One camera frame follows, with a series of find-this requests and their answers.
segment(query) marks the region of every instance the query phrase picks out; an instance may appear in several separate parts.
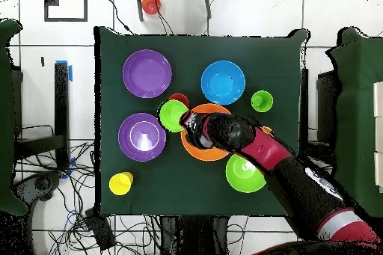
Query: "floor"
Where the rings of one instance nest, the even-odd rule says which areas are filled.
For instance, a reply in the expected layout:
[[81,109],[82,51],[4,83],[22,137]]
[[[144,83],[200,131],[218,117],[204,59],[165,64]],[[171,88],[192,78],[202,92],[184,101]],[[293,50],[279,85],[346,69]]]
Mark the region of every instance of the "floor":
[[[119,18],[137,34],[164,34],[158,16],[144,13],[139,22],[135,0],[112,0],[117,6]],[[202,35],[206,30],[206,8],[204,0],[161,0],[162,15],[175,34]],[[212,18],[209,21],[211,36],[260,35],[283,37],[292,30],[306,28],[310,31],[307,43],[306,67],[309,69],[309,127],[317,127],[316,120],[316,77],[319,73],[332,70],[325,51],[335,46],[337,32],[345,26],[356,26],[369,36],[383,31],[382,0],[214,0],[211,4]],[[49,17],[83,17],[83,0],[60,0],[59,6],[49,7]],[[11,18],[21,22],[23,29],[10,41],[10,55],[15,65],[24,72],[22,84],[23,126],[42,124],[54,125],[54,63],[66,60],[73,67],[70,81],[70,146],[94,140],[94,36],[93,27],[103,25],[126,34],[117,20],[111,2],[88,0],[87,22],[45,22],[43,0],[0,0],[0,19]],[[24,138],[49,135],[47,127],[25,129]],[[316,132],[310,130],[310,139]],[[71,156],[76,157],[81,147],[74,148]],[[91,167],[89,154],[84,154],[77,163]],[[17,165],[17,179],[29,176],[36,169],[27,161]],[[79,179],[78,172],[73,176]],[[60,179],[60,189],[66,205],[73,209],[73,187],[68,179]],[[84,208],[94,204],[94,178],[86,177],[81,190]],[[33,237],[36,255],[49,255],[54,241],[66,230],[68,212],[64,207],[63,195],[55,191],[48,202],[39,202],[34,211]],[[146,244],[150,240],[143,231],[144,217],[123,216],[111,218],[117,240],[125,244]],[[126,227],[133,227],[130,233]],[[295,241],[296,234],[284,218],[249,218],[236,216],[230,219],[227,238],[230,255],[249,255],[284,242]],[[89,245],[94,243],[88,238]],[[143,248],[136,247],[143,253]],[[153,254],[153,243],[145,253]],[[88,255],[132,255],[132,251],[112,248],[100,253],[98,248]],[[67,255],[85,255],[84,251],[70,251]]]

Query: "red cup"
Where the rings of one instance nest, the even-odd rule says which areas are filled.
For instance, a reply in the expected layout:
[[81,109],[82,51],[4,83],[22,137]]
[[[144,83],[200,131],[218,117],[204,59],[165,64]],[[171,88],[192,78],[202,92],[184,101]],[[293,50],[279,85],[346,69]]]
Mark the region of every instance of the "red cup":
[[144,10],[148,14],[152,14],[152,15],[156,14],[157,13],[156,1],[157,1],[159,10],[161,10],[160,0],[142,0],[141,1],[142,10]]
[[186,98],[186,96],[182,93],[172,94],[170,96],[169,100],[178,100],[178,101],[182,102],[184,105],[186,105],[187,107],[189,107],[188,98]]

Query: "lime green bowl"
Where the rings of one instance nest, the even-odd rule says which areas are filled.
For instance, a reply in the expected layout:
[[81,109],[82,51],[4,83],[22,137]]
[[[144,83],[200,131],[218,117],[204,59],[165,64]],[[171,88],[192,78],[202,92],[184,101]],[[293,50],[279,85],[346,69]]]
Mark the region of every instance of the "lime green bowl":
[[245,193],[258,191],[266,184],[260,170],[236,154],[227,161],[226,179],[234,189]]
[[159,109],[159,122],[170,132],[181,132],[180,118],[188,107],[178,100],[168,100]]
[[272,95],[264,90],[257,91],[251,97],[251,106],[257,112],[266,112],[272,107]]

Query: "purple bowl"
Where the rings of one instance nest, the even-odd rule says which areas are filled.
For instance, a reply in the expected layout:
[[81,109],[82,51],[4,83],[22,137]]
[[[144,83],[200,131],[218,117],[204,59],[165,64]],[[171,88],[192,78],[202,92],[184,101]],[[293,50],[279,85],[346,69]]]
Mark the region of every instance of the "purple bowl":
[[121,150],[137,162],[147,162],[157,157],[164,149],[165,142],[165,130],[156,117],[147,113],[127,117],[118,131]]
[[135,96],[154,98],[171,83],[171,65],[159,52],[142,49],[131,54],[123,65],[123,83]]

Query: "orange bowl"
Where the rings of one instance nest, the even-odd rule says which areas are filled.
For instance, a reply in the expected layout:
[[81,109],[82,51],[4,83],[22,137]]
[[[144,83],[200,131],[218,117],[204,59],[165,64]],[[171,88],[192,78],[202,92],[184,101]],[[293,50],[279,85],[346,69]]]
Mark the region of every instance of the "orange bowl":
[[[206,103],[204,105],[199,105],[193,108],[192,111],[196,113],[221,112],[221,113],[230,114],[230,111],[224,108],[223,106],[215,105],[213,103]],[[200,150],[199,148],[192,146],[186,140],[185,130],[181,131],[181,141],[183,142],[183,146],[185,147],[185,149],[188,151],[188,153],[191,156],[204,162],[218,161],[219,159],[222,159],[228,154],[230,154],[229,152],[219,150],[218,148],[215,148],[215,147],[208,150]]]
[[[144,10],[146,13],[152,14],[152,15],[157,13],[155,0],[142,0],[141,5],[142,5],[142,10]],[[157,5],[159,7],[159,10],[161,10],[160,0],[157,0]]]

